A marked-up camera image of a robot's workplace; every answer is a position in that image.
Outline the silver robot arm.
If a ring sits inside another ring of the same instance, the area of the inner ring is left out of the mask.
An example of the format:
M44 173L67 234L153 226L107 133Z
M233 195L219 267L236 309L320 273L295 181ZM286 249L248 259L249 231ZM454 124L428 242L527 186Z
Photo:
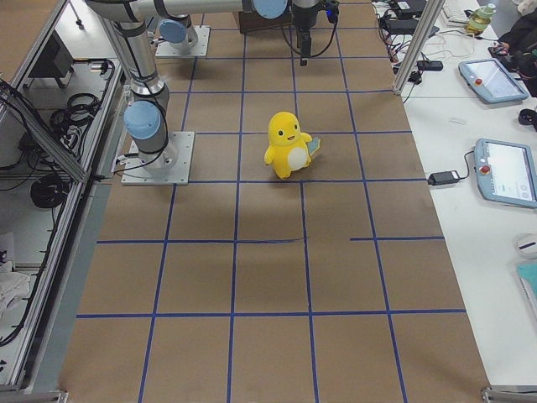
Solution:
M89 1L87 5L101 19L112 47L123 69L130 78L130 87L137 101L160 94L169 98L169 88L160 79L152 51L145 20L161 17L180 25L179 44L190 48L197 44L196 32L188 26L192 14L201 13L256 13L264 19L276 19L285 12L291 13L297 46L292 50L300 57L300 64L321 55L311 52L310 31L316 24L317 14L326 12L334 27L339 20L338 1Z
M159 34L181 54L186 54L198 43L198 34L189 14L162 19Z

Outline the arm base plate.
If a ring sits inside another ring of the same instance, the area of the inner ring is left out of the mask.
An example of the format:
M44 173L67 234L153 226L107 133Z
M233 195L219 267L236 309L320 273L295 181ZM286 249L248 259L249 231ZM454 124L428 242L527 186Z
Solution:
M155 56L159 59L205 57L208 51L211 28L207 25L193 25L185 31L181 42L161 41Z
M137 156L127 159L121 182L125 186L167 186L189 184L190 167L194 150L194 132L170 132L168 145L155 155L139 153L132 140L130 153Z

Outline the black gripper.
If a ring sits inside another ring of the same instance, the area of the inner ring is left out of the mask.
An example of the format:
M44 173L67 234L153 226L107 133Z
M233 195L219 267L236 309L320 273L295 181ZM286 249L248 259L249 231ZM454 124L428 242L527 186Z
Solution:
M331 46L339 22L339 4L337 0L293 0L292 23L297 38L297 52L300 65L306 66L308 59L323 55ZM328 22L332 25L331 37L323 50L311 53L312 38L310 31L315 27L319 12L325 12Z

